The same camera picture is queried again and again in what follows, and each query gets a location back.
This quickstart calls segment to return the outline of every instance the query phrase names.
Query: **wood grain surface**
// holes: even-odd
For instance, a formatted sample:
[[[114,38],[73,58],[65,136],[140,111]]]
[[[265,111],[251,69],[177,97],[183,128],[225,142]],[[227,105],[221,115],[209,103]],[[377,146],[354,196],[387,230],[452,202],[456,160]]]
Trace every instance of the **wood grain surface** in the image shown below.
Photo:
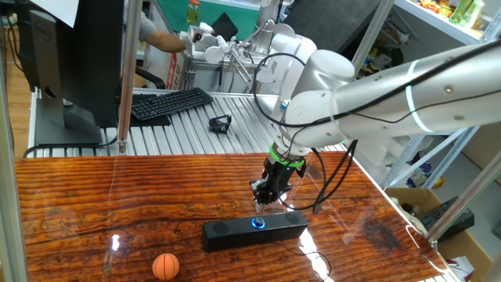
[[[332,172],[343,153],[323,153]],[[203,222],[257,215],[250,180],[265,154],[29,159],[16,163],[31,281],[154,281],[162,253],[173,281],[420,281],[445,269],[426,241],[353,165],[308,228],[283,246],[204,253]],[[286,202],[311,204],[322,181],[308,156]],[[284,212],[279,204],[266,213]]]

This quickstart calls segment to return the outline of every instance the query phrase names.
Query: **wire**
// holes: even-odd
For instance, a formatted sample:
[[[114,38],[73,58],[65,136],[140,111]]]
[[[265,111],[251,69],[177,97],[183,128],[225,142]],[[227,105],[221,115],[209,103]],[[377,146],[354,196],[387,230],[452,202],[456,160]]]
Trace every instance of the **wire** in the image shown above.
[[[320,153],[318,152],[318,150],[316,148],[312,148],[312,152],[317,156],[317,158],[319,159],[320,161],[320,165],[322,166],[322,175],[323,175],[323,186],[325,187],[326,183],[327,183],[327,171],[326,171],[326,166],[325,164],[323,163],[323,159],[322,159],[322,156],[320,156]]]
[[[446,62],[436,66],[435,68],[427,71],[426,73],[418,76],[417,78],[411,79],[410,81],[400,85],[399,87],[391,90],[390,92],[388,92],[388,93],[386,93],[386,94],[384,94],[384,95],[382,95],[382,96],[380,96],[380,97],[378,97],[378,98],[376,98],[368,103],[365,103],[361,106],[358,106],[355,109],[345,111],[343,113],[335,114],[333,116],[333,118],[335,120],[337,120],[340,118],[347,117],[350,114],[354,114],[354,113],[359,112],[361,110],[365,110],[369,107],[375,106],[378,103],[381,103],[381,102],[385,101],[386,99],[389,99],[389,98],[399,94],[400,92],[405,91],[405,88],[407,86],[416,86],[419,83],[424,82],[424,81],[434,77],[435,75],[440,74],[441,72],[448,70],[451,67],[454,67],[458,63],[462,63],[465,60],[471,59],[475,56],[478,56],[484,52],[490,51],[491,49],[494,49],[494,48],[500,47],[500,46],[501,46],[501,41],[497,41],[497,42],[489,43],[487,45],[482,45],[481,47],[473,49],[469,52],[465,52],[464,54],[461,54],[461,55],[453,58],[452,60],[446,61]]]
[[[283,5],[283,0],[280,0],[280,4],[279,4],[279,14],[278,14],[278,15],[276,15],[276,21],[275,21],[275,23],[277,23],[277,24],[278,24],[278,23],[279,23],[279,21],[280,21],[280,11],[282,10],[282,5]]]
[[[36,145],[36,146],[33,146],[31,148],[28,148],[28,150],[26,150],[26,152],[24,152],[24,155],[23,155],[23,158],[26,158],[27,155],[31,152],[33,152],[34,150],[37,150],[37,149],[57,149],[57,148],[66,148],[66,147],[69,147],[70,145],[71,146],[75,146],[75,147],[80,147],[80,148],[84,148],[84,149],[99,149],[99,148],[103,148],[105,146],[109,146],[115,142],[117,142],[117,137],[115,137],[113,140],[109,141],[108,143],[106,144],[99,144],[99,145],[94,145],[94,146],[79,146],[78,144],[62,144],[62,145]]]
[[[290,145],[289,145],[289,148],[287,149],[287,151],[285,151],[285,153],[281,154],[281,155],[280,155],[280,157],[282,157],[284,160],[285,160],[287,157],[289,157],[290,151],[292,150],[292,144],[294,144],[294,139],[296,139],[296,135],[297,135],[299,132],[302,132],[302,131],[303,131],[303,130],[305,130],[305,129],[306,129],[306,127],[303,127],[303,128],[299,129],[296,133],[294,133],[294,134],[292,135],[292,139],[290,140]]]
[[[329,180],[327,180],[326,185],[319,192],[319,196],[321,197],[323,195],[323,193],[325,193],[326,188],[330,185],[330,183],[336,177],[337,173],[341,170],[341,167],[346,162],[346,159],[348,158],[348,155],[351,154],[350,160],[348,161],[348,166],[344,170],[344,173],[341,176],[341,179],[339,180],[339,182],[337,183],[337,185],[334,187],[334,189],[326,197],[321,198],[321,199],[319,199],[319,197],[317,197],[317,199],[315,200],[314,204],[310,204],[308,206],[300,207],[300,208],[294,208],[294,207],[289,206],[284,201],[282,201],[281,198],[279,198],[280,203],[282,203],[286,208],[289,208],[289,209],[291,209],[293,211],[304,211],[304,210],[307,210],[307,209],[310,209],[310,208],[314,208],[317,204],[321,204],[324,201],[327,201],[337,191],[337,189],[341,186],[341,184],[343,183],[344,179],[346,178],[346,175],[348,174],[348,171],[349,171],[349,169],[351,167],[351,163],[353,162],[353,155],[355,154],[355,149],[356,149],[357,143],[358,143],[358,140],[354,140],[351,143],[350,147],[344,153],[343,158],[341,159],[341,161],[337,165],[337,167],[334,170],[333,174],[329,177]]]
[[[13,53],[13,59],[14,59],[14,64],[16,65],[16,67],[20,70],[20,71],[23,71],[23,68],[20,67],[18,64],[17,64],[17,60],[20,60],[19,59],[19,52],[17,51],[17,39],[16,39],[16,32],[14,32],[14,26],[13,26],[13,23],[10,21],[10,18],[7,16],[7,22],[9,23],[9,30],[7,31],[7,36],[9,38],[9,45],[10,45],[10,50],[12,51]],[[13,38],[14,38],[14,45],[13,45],[13,40],[10,38],[10,34],[13,34]]]
[[[350,171],[350,167],[351,167],[351,164],[353,163],[353,156],[355,155],[355,149],[357,147],[357,143],[359,141],[358,140],[354,140],[351,144],[354,144],[353,146],[353,151],[351,152],[351,156],[350,156],[350,161],[348,162],[348,166],[346,167],[346,169],[344,170],[344,173],[343,175],[341,176],[341,179],[339,179],[339,182],[337,183],[337,185],[334,187],[334,189],[332,189],[332,191],[330,191],[330,193],[325,196],[322,200],[319,201],[319,204],[320,203],[323,203],[324,201],[327,201],[334,193],[336,193],[337,189],[341,186],[341,184],[343,183],[344,179],[346,178],[346,175],[348,175],[348,172]],[[331,176],[331,179],[327,181],[327,186],[329,186],[330,182],[332,182],[332,180],[334,179],[335,176]]]
[[[330,272],[332,271],[332,265],[330,264],[330,260],[323,253],[321,253],[319,251],[312,251],[312,252],[309,252],[309,253],[306,253],[306,254],[304,254],[304,253],[301,254],[301,253],[297,253],[295,251],[290,250],[284,244],[281,244],[281,243],[278,243],[278,242],[271,242],[270,244],[276,244],[276,245],[282,246],[282,247],[284,247],[286,250],[288,250],[290,253],[292,253],[294,255],[299,255],[299,256],[307,256],[307,255],[312,255],[312,254],[321,255],[327,261],[327,263],[329,264],[329,272],[327,274],[327,277],[325,277],[322,281],[325,281],[330,276]]]
[[[358,140],[355,140],[353,141],[351,144],[350,144],[350,147],[347,149],[347,152],[351,152],[351,155],[353,156],[353,154],[355,153],[355,148],[357,146],[357,143],[358,143]],[[327,190],[327,187],[332,183],[334,177],[336,177],[337,173],[341,170],[341,167],[343,166],[344,162],[346,161],[346,158],[348,157],[348,154],[344,154],[343,158],[341,159],[341,161],[339,162],[339,164],[337,165],[336,169],[334,170],[334,172],[332,173],[332,175],[329,177],[329,180],[325,181],[324,180],[324,184],[323,184],[323,188],[322,190],[320,191],[319,193],[319,196],[315,199],[315,203],[313,204],[313,210],[316,210],[316,207],[321,203],[320,201],[324,201],[323,200],[323,197],[325,195],[325,192]],[[344,170],[344,173],[347,174],[348,173],[348,170],[349,170],[349,166]],[[334,188],[335,190],[342,184],[344,179],[341,179],[339,181],[339,183],[337,184],[336,188]]]
[[[324,118],[321,118],[317,121],[313,121],[313,122],[309,122],[309,123],[305,123],[305,124],[290,125],[290,124],[287,124],[285,122],[277,121],[276,119],[274,119],[273,117],[271,117],[267,113],[265,113],[265,111],[261,107],[261,104],[259,103],[258,94],[256,93],[256,88],[258,86],[257,74],[260,71],[260,69],[265,65],[266,61],[275,57],[275,56],[289,56],[291,58],[295,58],[296,60],[298,60],[303,66],[306,65],[305,62],[303,62],[301,59],[299,59],[295,55],[288,54],[288,53],[282,53],[282,52],[268,55],[263,60],[261,60],[261,62],[256,67],[254,79],[252,81],[252,87],[250,88],[250,93],[254,94],[254,101],[255,101],[256,106],[258,107],[259,111],[261,112],[261,114],[264,115],[265,118],[268,118],[271,122],[274,122],[274,123],[281,125],[281,126],[290,127],[290,128],[303,128],[303,127],[309,127],[309,126],[313,126],[313,125],[321,125],[321,124],[330,122],[331,121],[330,117],[324,117]]]
[[[254,64],[254,59],[251,56],[251,52],[249,50],[247,50],[247,52],[244,52],[244,54],[246,54],[249,57],[249,59],[252,62],[252,64]]]
[[[440,102],[440,103],[432,103],[430,105],[418,107],[417,109],[409,112],[408,114],[404,115],[403,117],[399,118],[396,121],[389,121],[389,120],[385,120],[383,118],[378,118],[378,117],[374,118],[374,117],[366,116],[365,114],[354,113],[354,115],[360,116],[362,118],[369,118],[369,119],[372,119],[374,121],[382,121],[382,122],[387,122],[387,123],[390,123],[390,124],[396,124],[396,123],[399,123],[400,121],[405,120],[408,116],[412,115],[413,113],[416,113],[418,110],[423,110],[423,109],[426,109],[426,108],[429,108],[429,107],[436,107],[436,106],[446,105],[448,103],[455,103],[455,102],[459,102],[459,101],[465,101],[465,100],[469,100],[469,99],[477,99],[477,98],[481,98],[481,97],[485,97],[485,96],[489,96],[489,95],[493,95],[493,94],[498,94],[500,92],[501,92],[501,89],[494,90],[494,91],[487,92],[487,93],[480,94],[480,95],[476,95],[476,96],[472,96],[472,97],[459,98],[459,99],[454,99],[454,100]]]
[[[501,41],[497,41],[497,42],[493,42],[493,43],[489,43],[487,45],[482,45],[481,47],[479,48],[476,48],[476,49],[473,49],[469,52],[465,52],[464,54],[461,54],[451,60],[448,60],[442,64],[440,64],[439,66],[436,66],[434,69],[431,69],[429,71],[427,71],[426,73],[398,86],[397,88],[391,90],[390,92],[387,92],[386,94],[368,102],[368,103],[365,103],[361,106],[358,106],[352,110],[348,110],[348,111],[345,111],[343,113],[339,113],[339,114],[335,114],[334,116],[332,116],[332,119],[334,120],[338,120],[340,118],[345,118],[347,117],[348,115],[351,115],[351,114],[357,114],[359,111],[361,110],[365,110],[369,107],[372,107],[372,106],[375,106],[377,105],[378,103],[381,103],[383,101],[385,101],[386,99],[389,99],[391,98],[392,96],[395,96],[397,94],[399,94],[400,92],[403,92],[405,91],[405,88],[408,87],[408,86],[415,86],[415,85],[418,85],[419,83],[421,82],[424,82],[432,77],[434,77],[435,75],[437,74],[440,74],[441,72],[443,71],[446,71],[448,70],[449,68],[451,67],[454,67],[455,65],[457,65],[458,63],[462,63],[463,61],[465,60],[468,60],[468,59],[471,59],[475,56],[478,56],[484,52],[487,52],[487,51],[490,51],[491,49],[494,49],[496,47],[500,47],[501,46]],[[294,55],[291,55],[291,54],[288,54],[288,53],[275,53],[275,54],[272,54],[272,55],[269,55],[269,56],[266,56],[259,64],[258,66],[256,67],[256,71],[255,71],[255,74],[257,74],[260,69],[265,65],[266,61],[269,60],[270,58],[274,57],[274,56],[289,56],[289,57],[292,57],[292,58],[295,58],[296,60],[298,60],[299,62],[301,62],[303,64],[303,66],[305,65],[305,63],[303,61],[301,61],[299,58],[297,58],[296,56]],[[281,122],[281,121],[277,121],[275,119],[273,119],[272,117],[270,117],[269,115],[267,115],[264,110],[262,109],[261,105],[259,104],[258,102],[258,99],[257,99],[257,93],[256,93],[256,88],[257,88],[257,75],[254,76],[254,80],[253,80],[253,84],[252,84],[252,88],[250,89],[250,93],[253,93],[254,94],[254,101],[256,103],[256,105],[258,106],[258,109],[259,111],[266,117],[268,118],[270,121],[278,124],[278,125],[281,125],[281,126],[284,126],[284,127],[290,127],[290,128],[302,128],[302,127],[308,127],[308,126],[314,126],[314,125],[321,125],[321,124],[325,124],[327,122],[330,122],[331,121],[331,117],[323,117],[323,118],[320,118],[316,121],[313,121],[311,123],[307,123],[307,124],[300,124],[300,125],[289,125],[287,123],[284,123],[284,122]],[[473,97],[470,97],[470,98],[462,98],[462,99],[473,99],[473,98],[478,98],[478,96],[473,96]],[[432,105],[429,105],[429,106],[425,106],[425,107],[421,107],[420,109],[417,109],[417,110],[422,110],[423,108],[426,108],[426,107],[432,107],[432,106],[437,106],[437,105],[440,105],[441,103],[437,103],[437,104],[432,104]],[[377,119],[376,117],[367,117],[365,115],[362,115],[362,114],[358,114],[359,116],[362,116],[362,117],[365,117],[365,118],[371,118],[371,119],[374,119],[374,120],[380,120],[380,119]]]
[[[224,68],[224,63],[225,63],[225,58],[226,58],[226,55],[224,55],[221,59],[221,66],[219,67],[219,87],[218,89],[216,89],[216,92],[220,92],[221,91],[221,85],[222,85],[222,74],[223,74],[223,68]]]
[[[231,93],[233,90],[233,82],[235,82],[235,67],[232,64],[233,58],[229,60],[229,67],[232,68],[232,82],[229,84],[228,93]]]

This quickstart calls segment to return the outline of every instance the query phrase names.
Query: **gray frame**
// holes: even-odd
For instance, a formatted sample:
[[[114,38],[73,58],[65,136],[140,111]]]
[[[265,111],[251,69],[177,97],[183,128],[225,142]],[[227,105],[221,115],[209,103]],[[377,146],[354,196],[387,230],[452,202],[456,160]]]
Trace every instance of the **gray frame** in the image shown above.
[[[3,66],[4,56],[0,56]],[[0,259],[6,281],[27,281],[26,255],[14,166],[4,70],[0,67]]]

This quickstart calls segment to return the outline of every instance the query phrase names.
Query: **orange basketball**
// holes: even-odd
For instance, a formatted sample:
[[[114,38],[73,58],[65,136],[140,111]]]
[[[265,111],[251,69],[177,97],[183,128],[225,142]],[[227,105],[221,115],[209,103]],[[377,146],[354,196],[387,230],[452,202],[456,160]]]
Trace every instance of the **orange basketball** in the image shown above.
[[[173,254],[162,254],[153,262],[153,274],[160,280],[170,280],[178,274],[179,260]]]

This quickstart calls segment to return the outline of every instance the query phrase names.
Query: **black keyboard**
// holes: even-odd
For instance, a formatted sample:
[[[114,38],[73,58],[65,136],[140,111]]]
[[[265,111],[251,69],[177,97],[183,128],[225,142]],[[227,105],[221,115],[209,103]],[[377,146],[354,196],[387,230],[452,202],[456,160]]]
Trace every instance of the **black keyboard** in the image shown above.
[[[203,106],[212,103],[213,100],[202,89],[187,89],[132,103],[132,114],[140,121],[145,121],[163,114],[173,114]]]

